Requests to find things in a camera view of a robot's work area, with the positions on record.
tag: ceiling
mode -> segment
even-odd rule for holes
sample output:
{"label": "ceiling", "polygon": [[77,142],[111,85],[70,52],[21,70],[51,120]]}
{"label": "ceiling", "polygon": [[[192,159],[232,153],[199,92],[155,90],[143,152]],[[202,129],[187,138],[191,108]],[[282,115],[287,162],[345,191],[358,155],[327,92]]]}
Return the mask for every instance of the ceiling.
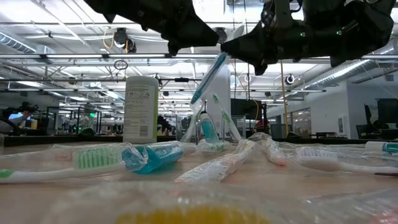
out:
{"label": "ceiling", "polygon": [[[112,44],[112,35],[117,27],[125,27],[127,28],[129,37],[136,43],[137,53],[167,53],[167,42],[162,40],[158,33],[151,30],[144,32],[140,25],[119,16],[116,16],[113,24],[108,24],[101,14],[94,12],[83,0],[44,0],[42,2],[45,10],[34,4],[33,1],[35,0],[0,1],[0,33],[10,35],[29,46],[47,46],[56,54],[123,54],[123,50]],[[225,27],[227,32],[231,32],[240,22],[247,24],[245,32],[249,32],[258,21],[262,10],[260,0],[247,0],[246,7],[243,7],[241,1],[236,1],[234,9],[231,7],[230,0],[227,0],[226,4],[221,0],[194,0],[193,3],[197,14],[209,26]],[[293,17],[294,19],[303,19],[302,12],[293,14]],[[398,10],[393,10],[392,17],[395,21],[398,21]],[[179,54],[217,54],[219,51],[220,47],[217,45],[216,47],[181,49]],[[4,45],[0,45],[0,52],[2,54],[20,54],[20,52]],[[74,61],[55,59],[52,65],[37,63],[35,60],[10,59],[7,60],[7,63],[23,67],[26,71],[17,71],[17,74],[9,74],[8,76],[4,75],[3,72],[0,73],[0,76],[3,78],[38,78],[38,76],[43,77],[45,74],[51,74],[50,78],[53,79],[68,79],[71,77],[98,79],[101,81],[101,88],[119,89],[124,88],[124,83],[117,82],[116,80],[110,82],[110,78],[120,79],[131,75],[154,76],[156,74],[160,78],[185,77],[202,79],[212,60],[212,58],[205,60],[174,60],[167,58],[150,58],[149,60],[129,59],[126,60],[129,63],[129,68],[118,73],[117,70],[109,72],[109,70],[114,70],[113,63],[115,60],[112,59],[108,61],[96,59],[79,59]],[[251,65],[248,66],[246,63],[230,61],[228,67],[231,74],[239,78],[240,82],[237,86],[239,90],[246,88],[248,81],[250,81],[252,90],[281,89],[280,64],[269,65],[265,74],[258,77],[254,76],[254,68]],[[284,73],[292,74],[296,77],[297,85],[309,82],[328,70],[330,70],[328,60],[307,60],[300,63],[289,61],[283,64]],[[195,89],[199,82],[169,82],[164,89]],[[13,83],[12,85],[16,88],[34,87],[21,83]],[[74,89],[86,88],[83,83],[71,85],[67,82],[48,82],[43,85],[49,86],[51,89],[54,89],[55,86]],[[124,93],[119,92],[117,94],[119,97],[115,100],[110,100],[110,102],[123,102]],[[170,96],[167,98],[189,98],[191,94],[191,92],[184,93],[176,91],[170,92]],[[104,97],[109,98],[109,96],[98,96],[94,92],[85,93],[85,95],[89,100],[97,103],[104,101]],[[259,100],[270,99],[264,96],[264,92],[252,93],[251,96]],[[246,94],[239,92],[238,97],[244,98]],[[68,100],[79,102],[79,100],[71,98]]]}

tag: white bottle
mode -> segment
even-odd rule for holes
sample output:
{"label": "white bottle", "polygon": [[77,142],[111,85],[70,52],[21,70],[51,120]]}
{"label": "white bottle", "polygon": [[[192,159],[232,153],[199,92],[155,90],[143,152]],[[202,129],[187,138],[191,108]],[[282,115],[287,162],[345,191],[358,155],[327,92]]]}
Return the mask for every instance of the white bottle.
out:
{"label": "white bottle", "polygon": [[126,80],[123,141],[134,144],[156,142],[159,82],[152,77]]}

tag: wooden table surface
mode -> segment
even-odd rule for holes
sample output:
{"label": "wooden table surface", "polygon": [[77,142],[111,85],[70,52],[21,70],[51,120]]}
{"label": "wooden table surface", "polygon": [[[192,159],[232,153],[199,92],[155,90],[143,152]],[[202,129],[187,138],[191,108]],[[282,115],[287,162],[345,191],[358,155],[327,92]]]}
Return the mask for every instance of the wooden table surface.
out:
{"label": "wooden table surface", "polygon": [[[69,145],[94,143],[78,142]],[[50,145],[6,147],[4,154],[40,151],[49,147]],[[120,172],[109,177],[80,179],[73,182],[69,180],[43,184],[0,185],[1,223],[38,223],[42,215],[56,201],[59,195],[89,185],[117,180],[173,181],[180,174],[227,152],[187,155],[167,170],[149,175]],[[381,190],[396,187],[398,180],[374,175],[342,175],[287,170],[285,167],[279,167],[267,162],[266,158],[258,152],[221,183],[250,185],[270,195],[308,198]]]}

